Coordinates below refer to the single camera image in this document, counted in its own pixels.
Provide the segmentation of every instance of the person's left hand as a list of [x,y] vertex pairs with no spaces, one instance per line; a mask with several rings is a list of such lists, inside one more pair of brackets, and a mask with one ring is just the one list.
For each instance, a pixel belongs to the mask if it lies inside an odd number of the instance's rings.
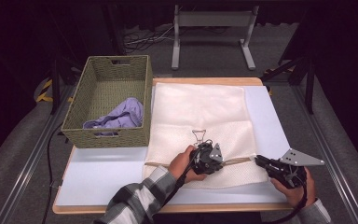
[[[177,180],[187,167],[188,163],[190,162],[190,153],[191,151],[195,150],[193,146],[188,146],[185,152],[179,153],[168,167],[168,171],[173,175],[173,177]],[[186,175],[185,183],[188,183],[193,180],[203,180],[206,178],[206,174],[197,175],[194,173],[193,169],[188,171]]]

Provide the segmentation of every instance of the dark background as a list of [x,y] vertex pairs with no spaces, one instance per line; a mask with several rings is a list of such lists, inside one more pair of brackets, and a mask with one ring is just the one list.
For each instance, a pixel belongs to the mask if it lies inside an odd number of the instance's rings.
[[[316,76],[358,150],[358,1],[328,2],[328,8],[312,12],[314,23],[298,29],[284,59],[312,51]],[[295,5],[262,6],[256,25],[300,22],[306,10]],[[117,43],[123,34],[113,26],[139,25],[153,31],[171,23],[172,14],[173,6],[52,6],[0,1],[0,146],[34,108],[34,90],[51,73],[54,59],[60,56],[84,64],[90,55],[120,54],[122,46]],[[60,75],[70,83],[71,64],[62,64]]]

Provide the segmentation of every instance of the gray carpet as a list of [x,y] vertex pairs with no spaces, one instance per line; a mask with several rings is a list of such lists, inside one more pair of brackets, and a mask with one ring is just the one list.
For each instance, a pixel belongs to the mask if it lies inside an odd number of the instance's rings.
[[[132,54],[149,54],[156,76],[260,77],[264,70],[277,66],[277,61],[295,29],[295,25],[255,27],[250,44],[256,65],[254,71],[247,69],[238,43],[238,39],[241,38],[241,29],[237,28],[227,29],[222,34],[204,30],[185,32],[181,37],[180,68],[177,71],[171,69],[171,40],[155,44],[147,50],[134,51]],[[285,75],[282,75],[273,78],[267,84],[272,88],[271,100],[291,147],[317,158],[322,157],[324,148],[310,124],[310,117],[315,119],[358,204],[358,154],[325,99],[317,80],[313,116],[307,115],[302,102],[297,100],[296,90],[304,92],[304,83],[296,89],[296,87],[289,86],[285,82]],[[63,121],[68,105],[64,102],[63,113],[59,115],[54,127]],[[0,148],[0,211],[50,118],[51,107],[52,104],[48,102],[38,103]],[[71,149],[71,143],[65,144],[64,136],[53,137],[50,153],[55,180],[62,177]],[[342,182],[337,182],[334,172],[328,166],[310,167],[310,170],[316,180],[318,197],[324,202],[335,223],[358,223],[356,217],[353,217],[350,212],[351,205],[346,203],[345,198],[348,195],[342,194],[342,190],[339,189],[339,183]],[[27,181],[29,181],[27,188],[20,195],[18,203],[13,205],[12,213],[6,219],[7,223],[41,223],[49,185],[46,150]],[[51,196],[47,223],[90,223],[99,216],[54,214],[51,211],[51,205],[56,191],[56,189],[53,190]],[[263,212],[262,218],[274,220],[286,214],[287,212],[284,211]]]

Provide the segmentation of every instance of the table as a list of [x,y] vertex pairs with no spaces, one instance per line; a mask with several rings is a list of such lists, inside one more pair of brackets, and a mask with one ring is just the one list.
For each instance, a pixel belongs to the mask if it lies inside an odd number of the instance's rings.
[[[243,86],[247,92],[246,101],[249,103],[248,110],[254,123],[258,152],[266,157],[277,159],[289,148],[269,94],[259,78],[155,78],[154,84],[157,82]],[[101,201],[106,201],[107,204],[123,185],[142,180],[141,168],[146,151],[146,147],[103,149],[74,147],[53,204],[53,211],[57,214],[104,213],[106,205]],[[103,178],[93,173],[94,169],[100,169],[97,172],[103,173]],[[104,182],[106,179],[115,179],[115,181],[106,184],[107,182]],[[175,197],[160,212],[268,211],[289,208],[285,197],[269,182],[264,182],[227,189],[179,189]]]

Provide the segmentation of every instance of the hand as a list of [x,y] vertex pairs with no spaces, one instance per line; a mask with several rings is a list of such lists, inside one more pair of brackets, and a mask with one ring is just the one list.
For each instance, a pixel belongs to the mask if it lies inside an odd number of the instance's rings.
[[[305,207],[307,207],[311,204],[314,204],[316,201],[316,188],[315,181],[310,174],[310,170],[307,167],[304,168],[307,172],[307,202],[305,204]],[[277,189],[286,196],[287,202],[292,207],[296,207],[304,195],[304,189],[302,187],[295,189],[287,189],[281,182],[279,182],[275,178],[271,178],[271,183],[274,185],[275,189]]]
[[[170,167],[168,167],[168,171],[173,175],[173,177],[177,180],[187,167],[188,163],[190,162],[190,153],[195,148],[193,146],[188,146],[185,152],[179,153],[170,164]],[[203,180],[206,178],[206,174],[203,175],[196,175],[194,173],[193,169],[188,171],[186,175],[185,183],[188,183],[193,180]]]

